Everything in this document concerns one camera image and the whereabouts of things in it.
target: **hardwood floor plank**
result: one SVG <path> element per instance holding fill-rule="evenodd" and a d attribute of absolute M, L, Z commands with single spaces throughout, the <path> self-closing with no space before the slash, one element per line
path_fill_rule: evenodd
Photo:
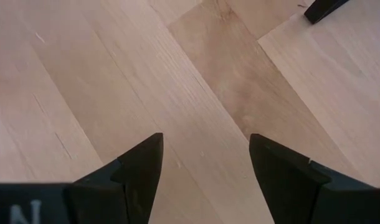
<path fill-rule="evenodd" d="M 259 43 L 344 155 L 380 186 L 380 1 L 311 26 L 294 15 Z"/>
<path fill-rule="evenodd" d="M 227 0 L 227 3 L 257 39 L 306 6 L 303 0 Z"/>
<path fill-rule="evenodd" d="M 263 134 L 360 177 L 224 1 L 204 1 L 169 29 L 247 138 Z"/>
<path fill-rule="evenodd" d="M 148 2 L 161 20 L 168 25 L 197 6 L 202 0 L 148 0 Z"/>
<path fill-rule="evenodd" d="M 0 7 L 0 182 L 66 182 L 102 166 L 17 22 Z"/>

